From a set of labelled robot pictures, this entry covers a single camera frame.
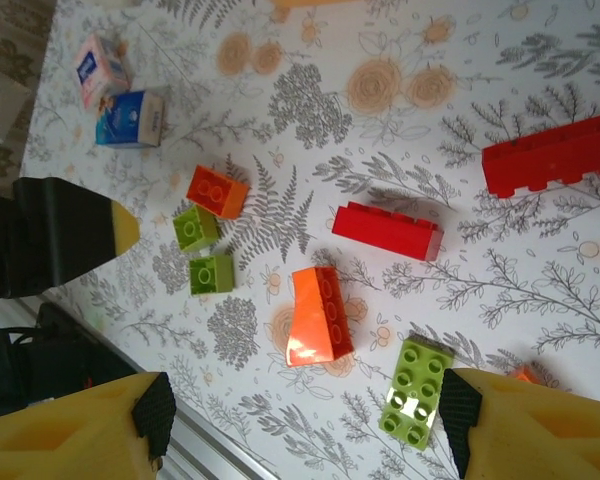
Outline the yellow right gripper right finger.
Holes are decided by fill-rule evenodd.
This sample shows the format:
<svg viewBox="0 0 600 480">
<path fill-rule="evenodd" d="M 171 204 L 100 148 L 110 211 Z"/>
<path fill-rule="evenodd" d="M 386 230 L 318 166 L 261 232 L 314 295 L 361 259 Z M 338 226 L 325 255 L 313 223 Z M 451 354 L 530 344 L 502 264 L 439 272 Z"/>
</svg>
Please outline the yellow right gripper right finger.
<svg viewBox="0 0 600 480">
<path fill-rule="evenodd" d="M 600 401 L 457 368 L 438 412 L 462 479 L 600 479 Z"/>
</svg>

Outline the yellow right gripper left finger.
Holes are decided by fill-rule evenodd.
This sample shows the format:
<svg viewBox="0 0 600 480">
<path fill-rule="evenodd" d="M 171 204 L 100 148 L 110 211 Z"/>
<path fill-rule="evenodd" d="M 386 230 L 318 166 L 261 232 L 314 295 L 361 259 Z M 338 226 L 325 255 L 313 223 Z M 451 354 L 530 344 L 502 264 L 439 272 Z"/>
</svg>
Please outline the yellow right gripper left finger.
<svg viewBox="0 0 600 480">
<path fill-rule="evenodd" d="M 154 479 L 175 413 L 146 372 L 0 416 L 0 479 Z"/>
</svg>

